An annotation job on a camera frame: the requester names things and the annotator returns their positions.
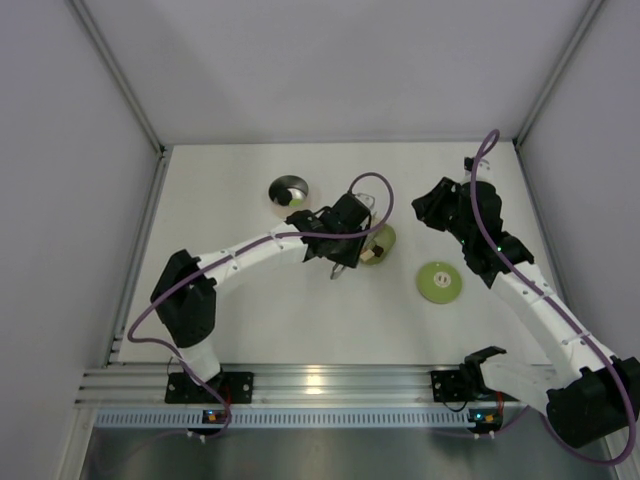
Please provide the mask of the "beige food cube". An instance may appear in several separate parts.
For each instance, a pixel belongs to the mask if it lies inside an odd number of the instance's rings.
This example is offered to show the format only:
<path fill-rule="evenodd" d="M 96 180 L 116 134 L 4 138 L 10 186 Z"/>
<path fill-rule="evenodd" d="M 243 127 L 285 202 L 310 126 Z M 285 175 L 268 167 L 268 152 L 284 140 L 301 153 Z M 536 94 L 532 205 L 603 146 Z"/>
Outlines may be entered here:
<path fill-rule="evenodd" d="M 376 258 L 377 258 L 377 255 L 373 250 L 366 250 L 360 256 L 360 259 L 363 263 L 371 263 Z"/>

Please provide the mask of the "silver metal tongs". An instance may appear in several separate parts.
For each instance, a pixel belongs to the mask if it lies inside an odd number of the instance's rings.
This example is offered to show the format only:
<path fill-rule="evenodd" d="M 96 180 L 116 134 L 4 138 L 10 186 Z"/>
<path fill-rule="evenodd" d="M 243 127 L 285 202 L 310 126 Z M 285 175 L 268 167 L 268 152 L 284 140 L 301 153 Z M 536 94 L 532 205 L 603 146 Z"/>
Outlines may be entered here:
<path fill-rule="evenodd" d="M 366 230 L 371 227 L 376 200 L 373 196 L 362 192 L 353 194 L 353 197 L 367 208 L 367 216 L 360 222 L 360 227 Z M 350 265 L 336 261 L 332 267 L 330 279 L 338 279 L 347 268 L 350 268 Z"/>

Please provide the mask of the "black oval food piece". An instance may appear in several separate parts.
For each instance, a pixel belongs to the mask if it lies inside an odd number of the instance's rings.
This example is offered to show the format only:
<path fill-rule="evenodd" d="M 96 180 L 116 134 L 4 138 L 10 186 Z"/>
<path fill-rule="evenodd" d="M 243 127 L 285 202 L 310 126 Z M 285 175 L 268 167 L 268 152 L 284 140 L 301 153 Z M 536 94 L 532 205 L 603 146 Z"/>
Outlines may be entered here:
<path fill-rule="evenodd" d="M 281 206 L 289 206 L 289 202 L 292 199 L 293 199 L 293 196 L 288 189 L 280 190 L 276 194 L 277 203 Z"/>

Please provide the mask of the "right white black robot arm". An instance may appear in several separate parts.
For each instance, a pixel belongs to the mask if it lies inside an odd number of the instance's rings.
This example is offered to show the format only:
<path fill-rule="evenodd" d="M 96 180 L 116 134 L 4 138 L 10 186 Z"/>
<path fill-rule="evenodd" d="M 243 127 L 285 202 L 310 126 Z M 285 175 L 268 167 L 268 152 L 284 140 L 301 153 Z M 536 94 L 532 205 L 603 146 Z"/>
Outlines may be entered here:
<path fill-rule="evenodd" d="M 623 428 L 637 434 L 639 362 L 619 358 L 559 299 L 533 254 L 508 233 L 502 200 L 483 177 L 442 178 L 412 201 L 416 218 L 451 234 L 466 265 L 522 322 L 551 362 L 543 376 L 500 347 L 468 355 L 461 370 L 478 395 L 505 393 L 536 410 L 567 446 L 581 448 Z"/>

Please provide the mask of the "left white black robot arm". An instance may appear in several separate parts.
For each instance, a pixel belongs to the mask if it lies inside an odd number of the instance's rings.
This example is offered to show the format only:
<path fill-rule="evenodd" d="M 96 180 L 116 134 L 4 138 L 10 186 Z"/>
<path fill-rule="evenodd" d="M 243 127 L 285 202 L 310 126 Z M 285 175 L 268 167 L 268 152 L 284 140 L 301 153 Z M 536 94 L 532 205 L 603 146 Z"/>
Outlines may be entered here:
<path fill-rule="evenodd" d="M 180 250 L 169 258 L 150 300 L 156 301 L 179 281 L 212 264 L 214 267 L 172 293 L 155 308 L 193 379 L 205 382 L 221 377 L 214 350 L 213 330 L 217 301 L 252 277 L 284 265 L 320 258 L 354 268 L 370 226 L 374 199 L 347 192 L 319 212 L 296 211 L 263 237 L 210 254 Z"/>

